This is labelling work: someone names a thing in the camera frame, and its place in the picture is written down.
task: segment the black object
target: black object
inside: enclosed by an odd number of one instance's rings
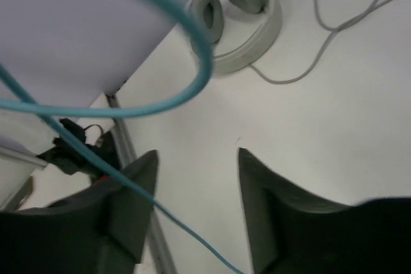
[[[408,273],[411,199],[351,207],[314,195],[238,154],[255,274]]]
[[[157,152],[123,174],[154,193]],[[0,212],[2,274],[133,274],[153,206],[106,178],[44,209]]]
[[[116,169],[121,168],[110,132],[107,132],[100,137],[100,146],[95,146],[86,144],[85,131],[96,124],[92,124],[87,128],[82,128],[80,125],[67,118],[61,119],[60,122],[66,130],[69,130],[79,141],[85,144],[100,158]],[[56,165],[61,171],[68,175],[73,175],[77,171],[81,171],[90,175],[92,181],[104,175],[100,169],[89,163],[60,137],[54,138],[53,144],[55,145],[54,148],[37,155],[37,157]]]

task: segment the headphones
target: headphones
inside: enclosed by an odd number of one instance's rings
[[[278,0],[229,0],[240,10],[251,14],[263,14],[265,18],[251,37],[236,49],[214,55],[214,72],[231,73],[255,62],[277,38],[283,18]],[[223,8],[220,0],[190,0],[186,6],[195,20],[209,33],[211,43],[218,44],[224,30]],[[191,48],[196,52],[194,43]]]

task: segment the gray cable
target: gray cable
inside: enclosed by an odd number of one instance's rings
[[[289,79],[289,80],[272,80],[271,78],[268,78],[265,76],[256,66],[253,64],[250,64],[249,67],[253,69],[262,79],[264,79],[268,83],[272,83],[274,85],[286,85],[289,83],[295,83],[296,81],[299,81],[303,79],[305,76],[307,76],[311,71],[315,68],[319,60],[321,59],[321,56],[324,54],[328,46],[330,45],[331,41],[343,30],[346,30],[358,22],[360,22],[362,19],[366,18],[370,13],[373,11],[381,8],[382,6],[386,5],[387,3],[390,3],[393,0],[384,0],[381,3],[378,4],[379,0],[373,0],[372,3],[369,5],[369,7],[361,14],[358,14],[357,16],[353,17],[352,19],[349,19],[346,22],[343,22],[341,25],[338,27],[330,27],[324,23],[320,16],[320,10],[319,10],[319,2],[318,0],[314,0],[314,12],[315,12],[315,18],[317,22],[320,24],[321,27],[323,27],[325,30],[330,31],[331,33],[328,35],[327,39],[324,41],[324,43],[321,45],[321,48],[317,55],[314,58],[314,61],[312,64],[306,69],[305,72],[303,72],[301,75],[298,77]]]

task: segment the cable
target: cable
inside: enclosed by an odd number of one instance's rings
[[[86,126],[83,130],[87,131],[89,128],[92,128],[93,126],[96,126],[100,130],[100,137],[104,135],[104,129],[100,124],[90,124],[89,126]]]
[[[316,18],[318,24],[322,28],[324,28],[325,30],[330,31],[331,33],[328,35],[327,39],[321,45],[321,48],[320,48],[319,52],[317,53],[317,55],[315,56],[314,61],[311,63],[311,65],[308,67],[308,69],[306,69],[301,75],[299,75],[295,78],[291,78],[289,80],[273,80],[273,79],[267,77],[266,75],[264,75],[264,73],[262,73],[255,65],[250,64],[249,67],[251,69],[253,69],[266,82],[272,83],[274,85],[286,85],[286,84],[289,84],[289,83],[295,83],[296,81],[299,81],[299,80],[303,79],[304,77],[309,75],[309,73],[311,73],[312,70],[314,70],[315,66],[318,64],[319,60],[321,59],[322,55],[324,54],[324,52],[326,51],[326,49],[330,45],[331,41],[341,31],[346,30],[346,29],[354,26],[355,24],[357,24],[358,22],[360,22],[361,20],[366,18],[366,16],[368,16],[373,11],[381,8],[382,6],[385,6],[387,3],[390,3],[393,0],[384,0],[381,3],[378,3],[378,1],[379,0],[373,0],[372,3],[368,6],[368,8],[364,12],[362,12],[361,14],[358,14],[357,16],[353,17],[352,19],[349,19],[348,21],[343,22],[341,25],[339,25],[337,27],[331,27],[331,26],[328,26],[327,24],[325,24],[325,22],[322,20],[322,18],[320,16],[319,2],[318,2],[318,0],[314,0],[314,12],[315,12],[315,18]]]
[[[194,237],[199,243],[205,246],[213,255],[215,255],[222,263],[224,263],[230,270],[236,274],[244,274],[239,269],[235,268],[229,263],[223,256],[218,253],[205,239],[200,237],[196,232],[186,226],[178,218],[176,218],[166,207],[159,203],[154,197],[145,191],[142,187],[135,184],[126,176],[121,174],[118,170],[99,158],[94,152],[92,152],[86,145],[80,142],[72,133],[66,130],[64,127],[53,119],[51,114],[65,115],[65,116],[87,116],[87,117],[133,117],[141,116],[145,114],[152,114],[160,112],[189,100],[207,84],[211,75],[211,50],[208,40],[203,31],[197,26],[193,19],[184,12],[184,7],[174,0],[151,0],[163,11],[166,11],[169,15],[178,20],[183,27],[190,33],[191,38],[196,42],[197,48],[200,52],[201,58],[201,70],[194,81],[189,85],[186,90],[183,90],[176,97],[161,101],[154,105],[147,105],[139,108],[129,109],[90,109],[87,108],[69,108],[69,107],[53,107],[38,105],[34,98],[19,84],[19,82],[6,70],[6,68],[0,64],[0,78],[10,88],[10,90],[21,99],[22,102],[13,102],[9,100],[0,100],[0,108],[17,110],[21,112],[31,112],[37,114],[45,123],[47,123],[52,129],[60,134],[61,138],[68,143],[79,154],[83,155],[91,164],[100,168],[106,174],[116,179],[126,187],[131,188],[133,191],[140,194],[142,197],[153,203],[169,220],[186,231],[189,235]]]

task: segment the white table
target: white table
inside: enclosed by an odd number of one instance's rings
[[[284,25],[255,65],[277,79],[305,70],[326,38],[312,0],[280,0]],[[337,25],[371,0],[320,0]],[[396,0],[343,32],[317,68],[292,85],[250,69],[214,78],[189,103],[127,121],[139,154],[158,149],[158,199],[231,262],[251,273],[237,148],[307,190],[342,203],[411,194],[411,0]],[[123,107],[166,98],[195,75],[173,30],[118,92]],[[230,273],[165,219],[179,274]]]

